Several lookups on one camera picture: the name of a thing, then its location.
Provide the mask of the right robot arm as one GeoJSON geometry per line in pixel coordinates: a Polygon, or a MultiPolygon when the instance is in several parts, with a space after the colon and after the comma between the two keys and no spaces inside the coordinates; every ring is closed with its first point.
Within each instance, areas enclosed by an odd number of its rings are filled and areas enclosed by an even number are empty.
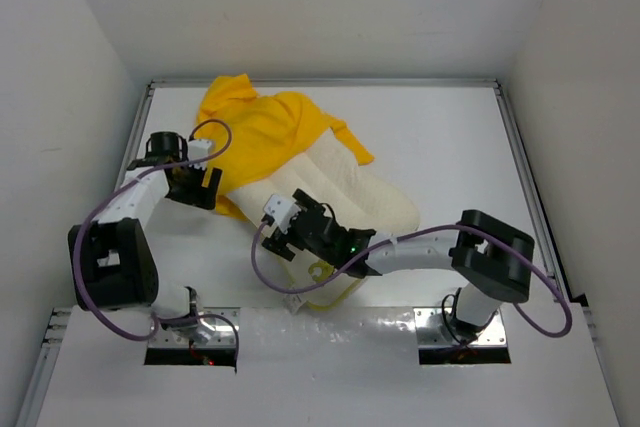
{"type": "Polygon", "coordinates": [[[308,252],[337,275],[356,279],[400,271],[453,271],[466,280],[442,324],[460,345],[473,342],[505,303],[528,301],[533,238],[479,210],[465,210],[451,226],[432,227],[393,237],[374,229],[340,225],[331,206],[302,190],[290,198],[272,195],[262,223],[272,232],[263,242],[269,252],[293,261],[308,252]]]}

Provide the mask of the yellow pillowcase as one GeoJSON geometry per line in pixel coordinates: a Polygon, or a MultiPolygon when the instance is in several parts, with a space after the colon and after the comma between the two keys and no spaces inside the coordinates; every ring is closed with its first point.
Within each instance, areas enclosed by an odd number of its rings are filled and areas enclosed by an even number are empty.
{"type": "Polygon", "coordinates": [[[323,111],[306,95],[292,91],[262,95],[246,74],[217,77],[200,103],[192,131],[197,139],[218,145],[231,142],[210,162],[222,171],[215,212],[244,220],[246,215],[228,195],[266,179],[328,131],[358,165],[375,160],[345,121],[323,111]]]}

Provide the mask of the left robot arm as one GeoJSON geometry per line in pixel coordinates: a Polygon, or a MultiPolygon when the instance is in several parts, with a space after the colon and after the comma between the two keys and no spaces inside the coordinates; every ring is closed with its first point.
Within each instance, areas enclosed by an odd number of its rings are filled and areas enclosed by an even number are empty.
{"type": "Polygon", "coordinates": [[[100,310],[150,307],[161,318],[181,318],[193,312],[192,288],[159,277],[145,228],[160,201],[211,210],[215,207],[222,171],[209,169],[215,142],[188,139],[175,132],[153,133],[144,156],[126,168],[126,190],[110,200],[89,221],[80,243],[81,227],[68,234],[69,250],[79,251],[79,273],[85,294],[100,310]]]}

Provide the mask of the cream pillow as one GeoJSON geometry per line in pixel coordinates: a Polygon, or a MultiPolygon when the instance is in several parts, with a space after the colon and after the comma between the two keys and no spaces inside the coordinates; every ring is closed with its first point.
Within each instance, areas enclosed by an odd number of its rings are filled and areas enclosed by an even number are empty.
{"type": "MultiPolygon", "coordinates": [[[[420,225],[419,210],[410,198],[360,166],[355,154],[330,129],[269,177],[239,187],[227,197],[257,227],[272,194],[291,197],[298,188],[314,200],[328,203],[337,214],[338,223],[346,228],[401,235],[420,225]]],[[[287,288],[305,287],[330,275],[326,263],[317,256],[307,251],[294,252],[292,262],[276,257],[290,278],[287,288]]],[[[300,301],[295,302],[316,311],[330,310],[364,282],[343,274],[321,289],[298,294],[300,301]]]]}

